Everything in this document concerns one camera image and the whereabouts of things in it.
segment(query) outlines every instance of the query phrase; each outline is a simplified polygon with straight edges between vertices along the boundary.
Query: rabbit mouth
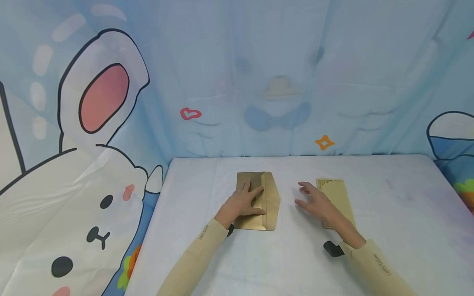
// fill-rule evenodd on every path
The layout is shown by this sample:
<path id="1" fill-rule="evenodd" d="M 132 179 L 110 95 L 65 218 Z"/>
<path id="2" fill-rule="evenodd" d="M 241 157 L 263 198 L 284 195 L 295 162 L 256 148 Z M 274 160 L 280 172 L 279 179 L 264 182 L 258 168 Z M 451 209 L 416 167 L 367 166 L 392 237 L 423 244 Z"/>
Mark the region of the rabbit mouth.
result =
<path id="1" fill-rule="evenodd" d="M 107 232 L 104 236 L 99 235 L 99 228 L 94 226 L 89 230 L 87 234 L 87 242 L 93 242 L 94 240 L 99 240 L 101 242 L 102 250 L 105 250 L 105 240 L 110 236 L 110 232 Z"/>

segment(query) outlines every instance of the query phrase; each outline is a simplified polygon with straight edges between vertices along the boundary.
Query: black clip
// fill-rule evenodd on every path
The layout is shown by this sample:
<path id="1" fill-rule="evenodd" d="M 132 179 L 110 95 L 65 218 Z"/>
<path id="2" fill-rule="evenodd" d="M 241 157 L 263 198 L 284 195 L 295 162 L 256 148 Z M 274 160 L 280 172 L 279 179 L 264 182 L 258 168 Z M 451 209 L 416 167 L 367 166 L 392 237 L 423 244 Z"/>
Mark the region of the black clip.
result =
<path id="1" fill-rule="evenodd" d="M 229 237 L 233 232 L 234 232 L 234 225 L 231 224 L 230 227 L 229 227 L 229 233 L 227 234 L 227 237 Z"/>
<path id="2" fill-rule="evenodd" d="M 340 246 L 336 246 L 332 241 L 327 241 L 323 245 L 324 249 L 331 255 L 331 257 L 340 257 L 345 255 Z"/>

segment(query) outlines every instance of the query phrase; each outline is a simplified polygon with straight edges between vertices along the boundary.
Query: white table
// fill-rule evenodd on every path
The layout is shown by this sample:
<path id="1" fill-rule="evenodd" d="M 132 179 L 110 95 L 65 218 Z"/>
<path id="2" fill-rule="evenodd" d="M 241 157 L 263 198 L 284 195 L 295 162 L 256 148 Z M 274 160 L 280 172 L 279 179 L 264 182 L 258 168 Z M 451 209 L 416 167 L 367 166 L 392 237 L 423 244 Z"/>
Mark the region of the white table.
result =
<path id="1" fill-rule="evenodd" d="M 281 197 L 276 229 L 235 230 L 193 295 L 368 295 L 344 257 L 324 251 L 327 240 L 338 243 L 335 233 L 293 202 L 303 197 L 297 182 L 316 178 L 344 179 L 357 228 L 420 296 L 472 295 L 474 217 L 428 157 L 391 155 L 174 159 L 127 296 L 156 294 L 240 171 L 272 172 Z"/>

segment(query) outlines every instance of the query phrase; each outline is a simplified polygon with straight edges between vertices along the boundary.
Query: arm sleeve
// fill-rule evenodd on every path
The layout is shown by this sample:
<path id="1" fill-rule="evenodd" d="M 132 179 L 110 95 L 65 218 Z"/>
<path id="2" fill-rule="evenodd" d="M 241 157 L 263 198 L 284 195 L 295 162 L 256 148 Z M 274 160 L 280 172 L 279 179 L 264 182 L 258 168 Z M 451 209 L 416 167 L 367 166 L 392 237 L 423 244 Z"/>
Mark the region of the arm sleeve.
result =
<path id="1" fill-rule="evenodd" d="M 360 249 L 353 249 L 344 242 L 340 246 L 352 269 L 367 283 L 375 296 L 417 295 L 389 265 L 373 240 L 368 240 Z"/>
<path id="2" fill-rule="evenodd" d="M 228 230 L 212 219 L 179 258 L 156 296 L 191 295 Z"/>

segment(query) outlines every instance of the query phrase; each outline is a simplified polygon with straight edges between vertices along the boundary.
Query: gold envelope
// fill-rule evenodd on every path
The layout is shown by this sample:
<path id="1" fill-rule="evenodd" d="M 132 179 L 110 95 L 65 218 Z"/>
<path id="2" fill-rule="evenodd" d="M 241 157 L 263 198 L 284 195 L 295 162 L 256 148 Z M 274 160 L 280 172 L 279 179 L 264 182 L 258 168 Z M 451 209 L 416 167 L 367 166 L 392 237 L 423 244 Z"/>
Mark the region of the gold envelope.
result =
<path id="1" fill-rule="evenodd" d="M 235 228 L 249 230 L 275 230 L 276 218 L 280 207 L 280 195 L 273 175 L 269 171 L 237 173 L 237 189 L 241 189 L 250 180 L 250 190 L 263 186 L 262 193 L 257 195 L 252 206 L 264 209 L 265 215 L 239 216 L 234 221 Z"/>
<path id="2" fill-rule="evenodd" d="M 352 223 L 354 222 L 354 214 L 352 213 L 351 203 L 347 197 L 347 190 L 344 180 L 340 179 L 316 179 L 318 189 L 326 194 L 331 203 Z M 323 223 L 325 228 L 334 229 L 332 225 Z"/>

